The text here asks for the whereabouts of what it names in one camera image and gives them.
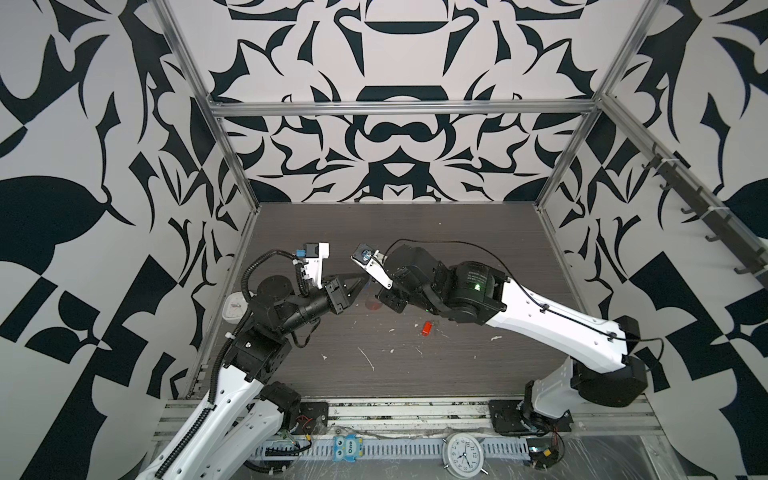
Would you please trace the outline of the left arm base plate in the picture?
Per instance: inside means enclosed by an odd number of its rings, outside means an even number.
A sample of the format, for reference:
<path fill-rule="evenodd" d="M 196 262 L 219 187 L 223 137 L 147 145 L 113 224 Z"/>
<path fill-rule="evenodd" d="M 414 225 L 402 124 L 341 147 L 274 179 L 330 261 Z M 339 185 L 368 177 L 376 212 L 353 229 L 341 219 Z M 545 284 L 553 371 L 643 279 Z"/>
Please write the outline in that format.
<path fill-rule="evenodd" d="M 301 436 L 324 434 L 328 428 L 329 407 L 325 401 L 302 402 L 290 433 Z"/>

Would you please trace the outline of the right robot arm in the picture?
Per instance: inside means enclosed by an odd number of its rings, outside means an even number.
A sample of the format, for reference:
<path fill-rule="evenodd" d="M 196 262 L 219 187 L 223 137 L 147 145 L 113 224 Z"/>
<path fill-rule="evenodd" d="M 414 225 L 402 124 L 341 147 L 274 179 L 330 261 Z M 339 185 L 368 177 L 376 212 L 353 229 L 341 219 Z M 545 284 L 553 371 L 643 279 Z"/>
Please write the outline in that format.
<path fill-rule="evenodd" d="M 363 265 L 381 286 L 379 301 L 396 312 L 417 306 L 456 323 L 512 331 L 564 353 L 563 364 L 526 391 L 524 418 L 558 420 L 583 403 L 623 408 L 648 387 L 647 367 L 633 355 L 643 339 L 631 317 L 592 317 L 535 293 L 508 272 L 478 261 L 447 266 L 408 244 L 367 254 Z"/>

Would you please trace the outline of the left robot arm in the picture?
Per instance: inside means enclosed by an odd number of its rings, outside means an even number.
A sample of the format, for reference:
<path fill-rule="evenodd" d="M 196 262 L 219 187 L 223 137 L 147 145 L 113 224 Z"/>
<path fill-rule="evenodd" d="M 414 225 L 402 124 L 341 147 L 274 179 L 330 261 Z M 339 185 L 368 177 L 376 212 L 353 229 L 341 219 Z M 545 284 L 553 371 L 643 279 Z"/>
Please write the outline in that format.
<path fill-rule="evenodd" d="M 327 278 L 306 296 L 282 275 L 264 279 L 248 301 L 244 327 L 226 342 L 209 392 L 141 479 L 229 479 L 257 448 L 297 425 L 298 392 L 272 377 L 291 351 L 291 335 L 353 306 L 366 273 Z"/>

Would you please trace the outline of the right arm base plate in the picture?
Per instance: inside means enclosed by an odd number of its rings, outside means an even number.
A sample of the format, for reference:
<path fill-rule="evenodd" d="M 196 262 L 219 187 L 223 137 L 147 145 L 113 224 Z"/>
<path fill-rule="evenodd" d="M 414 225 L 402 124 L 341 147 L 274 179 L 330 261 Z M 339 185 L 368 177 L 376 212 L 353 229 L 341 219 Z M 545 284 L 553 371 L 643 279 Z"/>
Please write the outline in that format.
<path fill-rule="evenodd" d="M 566 411 L 553 419 L 533 410 L 528 400 L 490 400 L 489 415 L 493 430 L 502 436 L 544 436 L 555 430 L 570 432 L 572 417 Z"/>

